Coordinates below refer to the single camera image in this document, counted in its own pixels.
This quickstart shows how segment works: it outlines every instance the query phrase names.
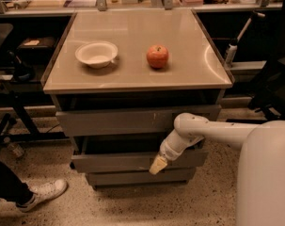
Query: robotic hand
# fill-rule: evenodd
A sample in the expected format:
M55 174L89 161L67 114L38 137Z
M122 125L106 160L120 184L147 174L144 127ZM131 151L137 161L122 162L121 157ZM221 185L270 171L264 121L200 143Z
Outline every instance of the robotic hand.
M150 167L156 174L189 146L209 138L241 150L237 226L285 226L285 121L244 124L208 121L183 113Z

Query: countertop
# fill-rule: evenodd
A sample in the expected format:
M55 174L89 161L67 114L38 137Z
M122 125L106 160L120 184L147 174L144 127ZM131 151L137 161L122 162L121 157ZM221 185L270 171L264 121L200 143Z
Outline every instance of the countertop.
M89 41L107 40L119 60L91 69L75 58ZM146 53L163 44L169 61L152 69ZM45 93L88 93L162 89L226 89L232 83L190 8L79 11L44 86Z

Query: sneaker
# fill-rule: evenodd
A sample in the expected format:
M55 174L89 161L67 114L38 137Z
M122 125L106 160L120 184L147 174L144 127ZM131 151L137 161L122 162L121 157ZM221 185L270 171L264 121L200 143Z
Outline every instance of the sneaker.
M66 191L67 187L68 183L63 179L58 179L52 183L47 183L41 186L30 187L30 191L34 193L32 199L26 204L17 204L17 208L21 212L28 212L39 203L55 199L62 195Z

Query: drawer front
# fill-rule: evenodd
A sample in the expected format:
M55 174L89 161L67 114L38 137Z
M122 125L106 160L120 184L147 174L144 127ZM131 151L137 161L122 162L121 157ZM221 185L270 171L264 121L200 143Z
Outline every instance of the drawer front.
M151 175L145 171L123 173L88 173L87 182L91 186L117 186L145 183L183 182L193 178L196 172L192 169L166 170L164 173Z
M156 155L157 152L82 154L74 155L71 161L78 172L148 172ZM204 164L207 155L208 153L204 149L185 150L183 154L177 160L171 162L166 169L200 167Z
M166 132L183 112L218 115L220 105L57 112L67 137Z

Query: workbench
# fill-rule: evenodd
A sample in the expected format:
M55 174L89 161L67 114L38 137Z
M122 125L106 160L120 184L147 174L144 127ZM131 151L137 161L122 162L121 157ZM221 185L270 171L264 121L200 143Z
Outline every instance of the workbench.
M215 121L232 77L190 8L78 10L43 90L71 139L72 162L88 183L114 186L189 181L205 162L202 145L186 150L158 175L148 170L174 118L190 112ZM115 43L118 58L95 70L75 58L94 40ZM163 44L169 61L152 69L146 53Z

